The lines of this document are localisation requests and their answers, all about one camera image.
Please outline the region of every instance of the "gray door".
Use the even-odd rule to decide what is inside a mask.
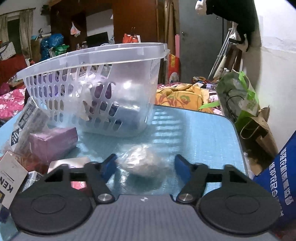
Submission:
[[[222,47],[222,18],[198,15],[197,0],[179,0],[181,82],[208,77]]]

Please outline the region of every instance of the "black monitor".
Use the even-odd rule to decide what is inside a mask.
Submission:
[[[100,46],[104,43],[109,43],[108,33],[103,32],[86,37],[86,43],[89,48]]]

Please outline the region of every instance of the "blue tablecloth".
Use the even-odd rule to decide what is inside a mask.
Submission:
[[[118,154],[126,144],[151,144],[171,167],[172,173],[155,180],[129,175],[118,169],[108,182],[115,196],[119,194],[163,194],[175,198],[184,183],[173,171],[176,154],[181,154],[191,163],[204,163],[210,168],[222,169],[231,164],[243,173],[244,157],[234,125],[225,117],[203,112],[155,106],[151,124],[139,136],[132,138],[106,137],[98,134],[78,132],[79,140],[66,158],[88,156],[92,161],[101,162],[110,154]],[[8,140],[17,117],[0,128],[0,146]],[[216,189],[219,183],[207,185],[206,192]],[[11,224],[0,224],[3,240],[11,237],[15,228]]]

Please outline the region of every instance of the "window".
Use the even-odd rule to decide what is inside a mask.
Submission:
[[[22,54],[20,45],[20,19],[14,19],[7,22],[8,39],[13,42],[15,52]]]

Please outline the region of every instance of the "white laundry basket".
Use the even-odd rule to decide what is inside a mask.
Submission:
[[[47,109],[50,124],[134,136],[146,127],[166,44],[93,47],[42,61],[17,73]]]

